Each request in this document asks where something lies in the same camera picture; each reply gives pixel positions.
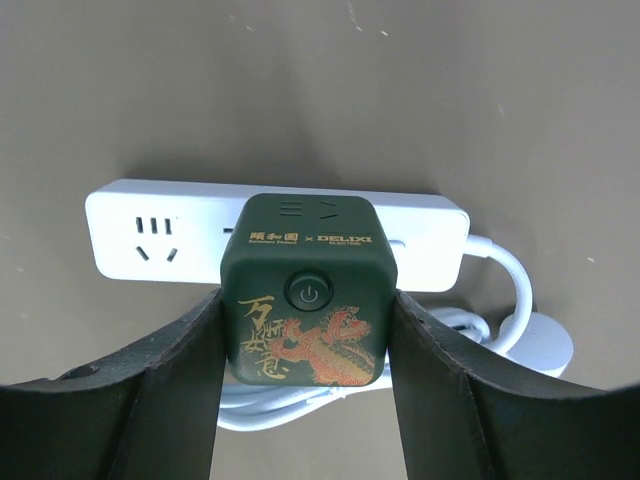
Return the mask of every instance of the power strip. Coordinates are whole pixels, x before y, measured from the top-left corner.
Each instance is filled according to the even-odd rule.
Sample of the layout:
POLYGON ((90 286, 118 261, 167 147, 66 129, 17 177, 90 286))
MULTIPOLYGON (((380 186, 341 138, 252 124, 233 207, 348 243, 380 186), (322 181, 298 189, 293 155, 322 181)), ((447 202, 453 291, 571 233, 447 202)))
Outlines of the power strip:
POLYGON ((245 202, 265 192, 364 197, 393 250, 398 288, 443 292, 458 278, 469 216, 442 196, 129 179, 86 200, 96 265, 118 280, 218 284, 245 202))

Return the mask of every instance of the brand logo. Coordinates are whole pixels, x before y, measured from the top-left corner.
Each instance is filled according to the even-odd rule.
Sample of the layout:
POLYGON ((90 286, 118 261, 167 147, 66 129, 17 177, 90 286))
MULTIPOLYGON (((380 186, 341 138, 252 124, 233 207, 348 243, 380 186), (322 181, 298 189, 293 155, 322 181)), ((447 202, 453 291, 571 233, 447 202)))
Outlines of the brand logo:
POLYGON ((371 237, 356 237, 344 235, 318 235, 319 242, 347 242, 347 243, 373 243, 371 237))

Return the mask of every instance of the green cube socket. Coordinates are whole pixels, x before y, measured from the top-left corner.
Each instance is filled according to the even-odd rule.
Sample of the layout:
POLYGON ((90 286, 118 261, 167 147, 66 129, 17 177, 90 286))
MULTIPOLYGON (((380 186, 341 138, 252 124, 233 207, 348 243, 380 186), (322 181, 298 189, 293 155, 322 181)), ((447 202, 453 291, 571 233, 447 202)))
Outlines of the green cube socket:
POLYGON ((367 200, 256 195, 220 269, 239 381, 362 386, 382 373, 398 272, 367 200))

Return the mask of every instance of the power button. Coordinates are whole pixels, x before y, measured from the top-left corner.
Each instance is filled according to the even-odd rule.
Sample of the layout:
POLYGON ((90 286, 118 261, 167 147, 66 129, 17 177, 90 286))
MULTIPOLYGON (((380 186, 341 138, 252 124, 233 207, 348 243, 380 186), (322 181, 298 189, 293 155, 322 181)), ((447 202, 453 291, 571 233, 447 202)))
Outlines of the power button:
POLYGON ((315 272, 296 273, 289 281, 285 294, 291 305, 305 312, 324 307, 333 297, 329 281, 315 272))

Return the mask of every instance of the orange dragon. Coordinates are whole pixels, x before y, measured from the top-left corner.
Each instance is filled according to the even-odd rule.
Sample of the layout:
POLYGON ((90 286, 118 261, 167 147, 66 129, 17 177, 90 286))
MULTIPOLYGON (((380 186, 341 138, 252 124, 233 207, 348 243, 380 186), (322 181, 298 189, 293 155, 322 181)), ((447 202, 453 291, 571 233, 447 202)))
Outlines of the orange dragon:
POLYGON ((356 318, 358 310, 338 308, 327 315, 324 325, 306 332, 300 330, 300 319, 289 318, 282 336, 269 343, 271 353, 288 362, 309 362, 318 384, 366 385, 373 379, 375 359, 357 343, 371 331, 368 322, 356 318), (285 347, 286 340, 295 346, 285 347))

